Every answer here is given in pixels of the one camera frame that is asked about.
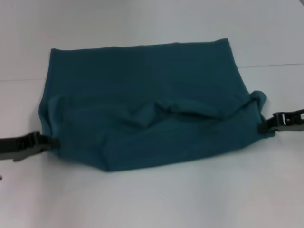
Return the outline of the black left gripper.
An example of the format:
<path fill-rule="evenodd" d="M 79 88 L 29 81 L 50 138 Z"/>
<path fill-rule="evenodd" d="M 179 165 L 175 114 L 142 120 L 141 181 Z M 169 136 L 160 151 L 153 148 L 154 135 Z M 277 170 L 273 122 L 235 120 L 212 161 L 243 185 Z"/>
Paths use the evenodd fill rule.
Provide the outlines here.
<path fill-rule="evenodd" d="M 21 137 L 0 139 L 0 160 L 22 161 L 30 156 L 40 153 L 39 147 L 44 150 L 60 148 L 60 140 L 40 132 L 32 132 Z"/>

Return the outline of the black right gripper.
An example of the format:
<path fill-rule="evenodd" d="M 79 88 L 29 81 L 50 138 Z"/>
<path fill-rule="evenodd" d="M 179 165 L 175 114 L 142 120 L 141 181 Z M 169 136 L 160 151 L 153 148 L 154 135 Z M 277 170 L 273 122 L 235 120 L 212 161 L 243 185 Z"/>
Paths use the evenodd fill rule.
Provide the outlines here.
<path fill-rule="evenodd" d="M 275 135 L 276 132 L 303 131 L 304 110 L 292 112 L 278 112 L 272 118 L 264 119 L 258 125 L 259 134 Z"/>

